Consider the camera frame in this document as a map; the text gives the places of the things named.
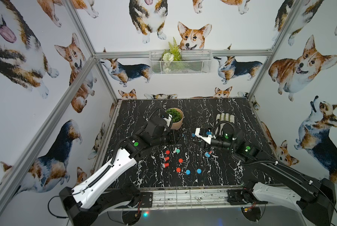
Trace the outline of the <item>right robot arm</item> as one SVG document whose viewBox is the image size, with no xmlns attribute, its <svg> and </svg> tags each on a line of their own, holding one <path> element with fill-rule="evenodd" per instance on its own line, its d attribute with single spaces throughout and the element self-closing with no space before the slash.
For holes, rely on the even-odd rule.
<svg viewBox="0 0 337 226">
<path fill-rule="evenodd" d="M 250 180 L 242 189 L 228 193 L 231 205 L 270 202 L 298 211 L 316 226 L 332 224 L 336 212 L 333 182 L 307 176 L 273 158 L 258 159 L 261 150 L 245 140 L 243 132 L 228 121 L 219 121 L 212 129 L 197 128 L 192 136 L 200 139 L 195 144 L 201 149 L 227 150 L 229 157 L 239 165 L 255 167 L 285 185 L 280 188 Z"/>
</svg>

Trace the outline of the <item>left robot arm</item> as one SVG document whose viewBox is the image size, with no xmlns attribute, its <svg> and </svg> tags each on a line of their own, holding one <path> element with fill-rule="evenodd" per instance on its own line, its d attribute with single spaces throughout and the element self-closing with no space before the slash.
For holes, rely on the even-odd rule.
<svg viewBox="0 0 337 226">
<path fill-rule="evenodd" d="M 91 177 L 73 188 L 61 190 L 59 198 L 73 226 L 90 226 L 101 214 L 117 207 L 140 206 L 142 195 L 133 184 L 112 192 L 106 189 L 155 148 L 174 144 L 173 120 L 166 112 L 151 115 L 140 130 L 117 143 L 112 158 Z"/>
</svg>

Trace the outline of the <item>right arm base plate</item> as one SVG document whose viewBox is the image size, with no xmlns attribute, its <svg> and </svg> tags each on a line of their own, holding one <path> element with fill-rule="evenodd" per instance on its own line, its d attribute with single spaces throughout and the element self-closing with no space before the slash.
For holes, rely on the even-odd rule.
<svg viewBox="0 0 337 226">
<path fill-rule="evenodd" d="M 245 204 L 268 204 L 266 201 L 259 201 L 254 197 L 253 193 L 247 189 L 229 189 L 227 190 L 227 202 L 231 205 L 245 205 Z"/>
</svg>

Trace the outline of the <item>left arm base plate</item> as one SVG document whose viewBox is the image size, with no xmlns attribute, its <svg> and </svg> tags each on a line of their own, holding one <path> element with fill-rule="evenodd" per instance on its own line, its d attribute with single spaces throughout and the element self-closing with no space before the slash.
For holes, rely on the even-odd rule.
<svg viewBox="0 0 337 226">
<path fill-rule="evenodd" d="M 153 203 L 153 192 L 141 192 L 134 197 L 134 208 L 151 208 Z"/>
</svg>

